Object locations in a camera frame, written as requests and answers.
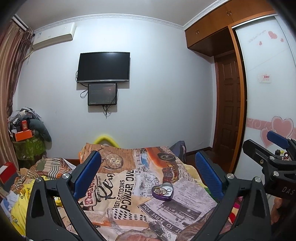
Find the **yellow round cushion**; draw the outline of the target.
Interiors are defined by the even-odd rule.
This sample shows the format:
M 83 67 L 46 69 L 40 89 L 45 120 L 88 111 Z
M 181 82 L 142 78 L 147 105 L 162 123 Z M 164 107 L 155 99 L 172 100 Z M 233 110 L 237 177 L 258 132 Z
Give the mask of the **yellow round cushion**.
M 97 137 L 93 144 L 109 144 L 110 146 L 119 148 L 119 144 L 109 135 L 100 135 Z

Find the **dark blue bag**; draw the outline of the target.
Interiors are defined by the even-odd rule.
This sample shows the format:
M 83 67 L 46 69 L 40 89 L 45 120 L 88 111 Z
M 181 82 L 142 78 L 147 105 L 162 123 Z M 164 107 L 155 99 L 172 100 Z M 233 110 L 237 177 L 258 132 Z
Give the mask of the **dark blue bag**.
M 178 141 L 170 147 L 170 150 L 176 155 L 183 163 L 186 163 L 186 144 L 185 141 Z

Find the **purple heart-shaped tin box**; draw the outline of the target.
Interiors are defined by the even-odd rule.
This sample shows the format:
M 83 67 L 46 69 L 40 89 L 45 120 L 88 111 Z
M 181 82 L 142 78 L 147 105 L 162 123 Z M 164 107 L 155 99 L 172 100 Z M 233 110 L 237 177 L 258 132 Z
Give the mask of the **purple heart-shaped tin box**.
M 165 182 L 152 187 L 152 196 L 161 201 L 171 201 L 174 194 L 173 185 Z

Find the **dark green pillow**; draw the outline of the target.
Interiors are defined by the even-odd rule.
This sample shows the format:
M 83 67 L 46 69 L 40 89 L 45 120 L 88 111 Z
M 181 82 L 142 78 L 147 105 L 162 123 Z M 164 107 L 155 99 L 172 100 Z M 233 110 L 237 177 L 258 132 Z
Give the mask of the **dark green pillow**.
M 35 130 L 39 133 L 39 135 L 46 141 L 46 142 L 51 142 L 52 138 L 45 127 L 44 123 L 41 120 L 37 119 L 30 119 L 29 120 L 29 128 L 31 130 Z

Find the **green patterned bin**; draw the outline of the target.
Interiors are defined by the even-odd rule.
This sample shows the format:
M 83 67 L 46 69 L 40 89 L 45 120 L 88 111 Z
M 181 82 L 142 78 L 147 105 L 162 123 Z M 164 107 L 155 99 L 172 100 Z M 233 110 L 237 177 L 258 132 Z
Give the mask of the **green patterned bin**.
M 43 139 L 35 136 L 23 141 L 13 142 L 13 146 L 18 160 L 34 161 L 35 157 L 46 151 Z

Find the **newspaper print blanket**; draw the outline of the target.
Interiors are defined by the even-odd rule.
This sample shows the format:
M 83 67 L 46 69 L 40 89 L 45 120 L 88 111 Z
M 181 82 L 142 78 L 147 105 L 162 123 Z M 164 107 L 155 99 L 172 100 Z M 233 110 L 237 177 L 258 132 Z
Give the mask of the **newspaper print blanket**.
M 98 151 L 102 163 L 78 203 L 106 240 L 175 240 L 216 206 L 195 170 L 168 147 L 121 149 L 86 144 L 84 162 Z M 173 185 L 171 201 L 152 196 L 152 187 Z

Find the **brown wooden door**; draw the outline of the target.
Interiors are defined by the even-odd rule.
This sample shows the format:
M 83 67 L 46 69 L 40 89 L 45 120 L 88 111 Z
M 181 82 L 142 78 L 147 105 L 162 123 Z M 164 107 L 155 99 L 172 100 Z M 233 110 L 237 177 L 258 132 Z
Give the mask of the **brown wooden door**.
M 231 163 L 240 121 L 240 77 L 234 52 L 215 58 L 217 111 L 214 152 L 219 163 Z

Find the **orange box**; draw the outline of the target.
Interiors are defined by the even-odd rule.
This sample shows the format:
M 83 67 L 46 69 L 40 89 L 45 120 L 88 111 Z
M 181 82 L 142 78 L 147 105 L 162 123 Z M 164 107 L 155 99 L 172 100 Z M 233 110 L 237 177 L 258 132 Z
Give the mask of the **orange box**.
M 17 132 L 15 134 L 15 140 L 17 142 L 29 139 L 33 136 L 32 131 L 31 130 L 26 130 L 26 131 L 22 131 L 22 132 Z

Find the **yellow cloth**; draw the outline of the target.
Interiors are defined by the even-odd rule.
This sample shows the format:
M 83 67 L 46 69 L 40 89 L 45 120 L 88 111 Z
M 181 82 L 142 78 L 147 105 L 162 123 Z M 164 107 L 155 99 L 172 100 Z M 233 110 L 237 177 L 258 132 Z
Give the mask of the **yellow cloth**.
M 11 190 L 18 196 L 16 203 L 11 209 L 11 223 L 21 234 L 26 234 L 26 217 L 30 194 L 35 180 L 26 179 L 22 184 L 14 184 Z

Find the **white sliding wardrobe door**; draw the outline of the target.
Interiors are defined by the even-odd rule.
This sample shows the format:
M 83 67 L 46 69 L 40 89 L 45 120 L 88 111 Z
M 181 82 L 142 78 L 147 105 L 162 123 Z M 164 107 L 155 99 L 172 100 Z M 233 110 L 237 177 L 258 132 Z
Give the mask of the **white sliding wardrobe door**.
M 261 17 L 235 27 L 247 91 L 244 140 L 272 153 L 279 147 L 268 131 L 295 138 L 295 38 L 279 15 Z

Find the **wooden overhead cabinet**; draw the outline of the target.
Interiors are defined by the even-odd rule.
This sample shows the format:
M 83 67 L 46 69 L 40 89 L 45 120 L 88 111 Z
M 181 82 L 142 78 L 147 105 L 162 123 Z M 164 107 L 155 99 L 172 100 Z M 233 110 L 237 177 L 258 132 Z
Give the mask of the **wooden overhead cabinet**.
M 228 26 L 272 10 L 267 1 L 229 1 L 185 30 L 187 48 L 209 57 L 232 51 L 234 45 Z

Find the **white air conditioner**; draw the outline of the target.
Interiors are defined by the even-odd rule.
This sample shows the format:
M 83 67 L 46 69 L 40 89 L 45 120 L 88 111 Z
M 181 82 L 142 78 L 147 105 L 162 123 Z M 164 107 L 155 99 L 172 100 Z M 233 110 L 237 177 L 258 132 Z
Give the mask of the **white air conditioner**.
M 51 45 L 72 41 L 76 30 L 75 23 L 67 23 L 35 34 L 33 49 L 39 50 Z

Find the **striped brown curtain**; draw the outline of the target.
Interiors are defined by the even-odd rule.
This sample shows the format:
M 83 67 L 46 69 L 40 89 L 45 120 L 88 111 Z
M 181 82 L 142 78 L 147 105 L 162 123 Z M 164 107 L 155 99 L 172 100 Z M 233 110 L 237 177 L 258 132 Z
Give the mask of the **striped brown curtain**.
M 14 21 L 1 32 L 1 165 L 18 161 L 10 140 L 8 117 L 13 112 L 13 96 L 25 56 L 31 46 L 33 30 L 23 30 Z

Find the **small black wall monitor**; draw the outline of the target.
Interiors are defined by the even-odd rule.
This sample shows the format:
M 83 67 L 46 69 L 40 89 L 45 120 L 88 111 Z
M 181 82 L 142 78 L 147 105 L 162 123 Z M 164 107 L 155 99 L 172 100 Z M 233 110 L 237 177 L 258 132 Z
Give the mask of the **small black wall monitor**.
M 93 83 L 88 85 L 88 105 L 116 105 L 116 83 Z

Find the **black wall television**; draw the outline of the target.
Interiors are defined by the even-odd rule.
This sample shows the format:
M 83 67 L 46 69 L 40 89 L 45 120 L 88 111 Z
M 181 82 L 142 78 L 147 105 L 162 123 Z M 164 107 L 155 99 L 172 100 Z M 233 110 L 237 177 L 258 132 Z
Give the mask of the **black wall television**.
M 89 52 L 79 56 L 77 82 L 128 82 L 129 52 Z

